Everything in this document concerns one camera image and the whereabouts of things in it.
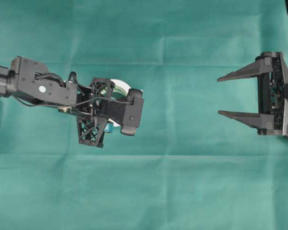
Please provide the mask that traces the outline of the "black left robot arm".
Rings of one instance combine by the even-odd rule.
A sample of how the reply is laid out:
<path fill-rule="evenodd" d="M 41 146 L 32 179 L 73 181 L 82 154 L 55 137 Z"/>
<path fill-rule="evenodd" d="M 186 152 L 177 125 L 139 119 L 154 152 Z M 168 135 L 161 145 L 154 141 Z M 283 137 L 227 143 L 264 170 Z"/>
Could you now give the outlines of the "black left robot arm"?
<path fill-rule="evenodd" d="M 49 107 L 75 116 L 79 143 L 98 148 L 103 147 L 109 125 L 101 106 L 111 100 L 114 87 L 106 78 L 93 78 L 89 86 L 83 86 L 75 72 L 64 81 L 44 63 L 20 56 L 10 68 L 0 66 L 0 97 L 12 96 L 28 107 Z"/>

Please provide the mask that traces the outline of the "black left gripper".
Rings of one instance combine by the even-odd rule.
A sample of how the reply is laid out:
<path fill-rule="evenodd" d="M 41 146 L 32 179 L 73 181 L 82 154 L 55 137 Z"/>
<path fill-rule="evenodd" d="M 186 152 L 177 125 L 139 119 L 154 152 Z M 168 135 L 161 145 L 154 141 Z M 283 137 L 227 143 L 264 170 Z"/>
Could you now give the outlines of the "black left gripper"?
<path fill-rule="evenodd" d="M 106 78 L 93 78 L 89 86 L 78 85 L 76 124 L 80 144 L 103 147 L 104 129 L 108 117 L 101 114 L 101 103 L 106 99 L 102 90 L 115 84 Z"/>

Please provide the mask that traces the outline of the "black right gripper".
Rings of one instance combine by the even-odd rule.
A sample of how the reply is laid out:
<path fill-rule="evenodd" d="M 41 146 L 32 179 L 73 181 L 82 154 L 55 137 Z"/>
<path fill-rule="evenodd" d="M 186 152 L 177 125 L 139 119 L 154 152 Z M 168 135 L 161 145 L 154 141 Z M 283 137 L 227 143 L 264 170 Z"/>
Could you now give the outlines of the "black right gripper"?
<path fill-rule="evenodd" d="M 260 135 L 284 136 L 285 84 L 282 58 L 281 52 L 264 52 L 255 62 L 218 78 L 220 82 L 257 77 L 258 87 L 258 113 L 219 110 L 218 114 L 256 128 Z"/>

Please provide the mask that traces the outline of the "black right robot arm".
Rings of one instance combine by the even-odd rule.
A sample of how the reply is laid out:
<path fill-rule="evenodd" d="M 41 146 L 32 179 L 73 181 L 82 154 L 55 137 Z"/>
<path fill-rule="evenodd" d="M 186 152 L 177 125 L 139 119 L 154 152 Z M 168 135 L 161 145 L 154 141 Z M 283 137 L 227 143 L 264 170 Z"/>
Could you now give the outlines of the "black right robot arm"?
<path fill-rule="evenodd" d="M 257 78 L 258 113 L 218 113 L 257 129 L 258 135 L 288 138 L 288 67 L 282 52 L 263 52 L 255 61 L 217 79 L 220 81 Z"/>

